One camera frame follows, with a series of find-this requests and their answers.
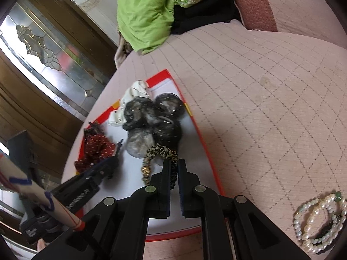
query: metal screw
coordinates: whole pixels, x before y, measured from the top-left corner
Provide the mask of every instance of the metal screw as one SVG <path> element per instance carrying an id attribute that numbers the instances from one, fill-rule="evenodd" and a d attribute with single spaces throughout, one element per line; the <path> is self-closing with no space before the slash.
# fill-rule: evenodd
<path id="1" fill-rule="evenodd" d="M 114 204 L 115 203 L 115 199 L 114 198 L 105 198 L 104 199 L 104 204 L 106 205 L 106 206 L 110 206 L 110 205 L 112 205 L 112 204 Z"/>
<path id="2" fill-rule="evenodd" d="M 145 188 L 145 191 L 146 192 L 155 192 L 155 190 L 156 190 L 156 188 L 155 188 L 155 186 L 147 186 L 146 188 Z"/>
<path id="3" fill-rule="evenodd" d="M 195 190 L 196 190 L 197 192 L 204 192 L 204 191 L 206 191 L 206 187 L 203 186 L 203 185 L 197 185 L 197 186 L 195 187 Z"/>
<path id="4" fill-rule="evenodd" d="M 238 196 L 236 197 L 236 201 L 237 201 L 238 203 L 245 203 L 245 202 L 247 201 L 247 198 L 244 197 L 243 195 L 238 195 Z"/>

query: blue marking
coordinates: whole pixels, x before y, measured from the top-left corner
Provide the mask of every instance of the blue marking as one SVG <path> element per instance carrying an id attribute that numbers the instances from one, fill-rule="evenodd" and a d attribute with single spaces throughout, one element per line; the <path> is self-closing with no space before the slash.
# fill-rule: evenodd
<path id="1" fill-rule="evenodd" d="M 32 185 L 32 181 L 29 178 L 26 179 L 19 179 L 15 177 L 10 177 L 8 181 L 12 184 L 19 184 L 19 185 Z"/>
<path id="2" fill-rule="evenodd" d="M 45 197 L 47 197 L 48 201 L 49 201 L 49 207 L 46 205 L 42 204 L 42 207 L 46 210 L 46 211 L 54 211 L 54 203 L 53 200 L 51 198 L 51 193 L 50 192 L 44 192 Z"/>

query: leopard print scrunchie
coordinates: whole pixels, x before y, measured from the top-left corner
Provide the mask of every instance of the leopard print scrunchie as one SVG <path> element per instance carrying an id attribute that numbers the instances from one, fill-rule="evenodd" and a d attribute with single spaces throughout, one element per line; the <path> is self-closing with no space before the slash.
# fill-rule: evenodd
<path id="1" fill-rule="evenodd" d="M 170 150 L 166 146 L 162 146 L 160 144 L 156 144 L 151 146 L 146 153 L 146 157 L 143 159 L 142 163 L 142 180 L 145 185 L 149 185 L 150 183 L 150 175 L 151 175 L 151 160 L 156 156 L 160 155 L 163 158 L 171 159 L 171 177 L 170 177 L 170 189 L 173 189 L 177 180 L 177 161 L 178 155 L 174 150 Z"/>

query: cardboard tube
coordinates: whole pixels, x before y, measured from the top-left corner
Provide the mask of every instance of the cardboard tube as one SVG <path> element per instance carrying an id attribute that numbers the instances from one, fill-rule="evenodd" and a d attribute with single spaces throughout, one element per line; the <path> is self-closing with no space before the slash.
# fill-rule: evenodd
<path id="1" fill-rule="evenodd" d="M 75 231 L 82 231 L 85 223 L 67 210 L 50 192 L 29 179 L 10 159 L 0 154 L 0 183 L 16 191 L 41 207 L 60 223 Z"/>

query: brown fabric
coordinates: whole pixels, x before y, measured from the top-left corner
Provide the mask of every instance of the brown fabric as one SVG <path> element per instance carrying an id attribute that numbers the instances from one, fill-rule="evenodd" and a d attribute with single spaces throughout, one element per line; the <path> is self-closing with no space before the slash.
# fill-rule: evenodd
<path id="1" fill-rule="evenodd" d="M 247 29 L 277 32 L 275 17 L 268 0 L 235 0 L 235 3 Z"/>

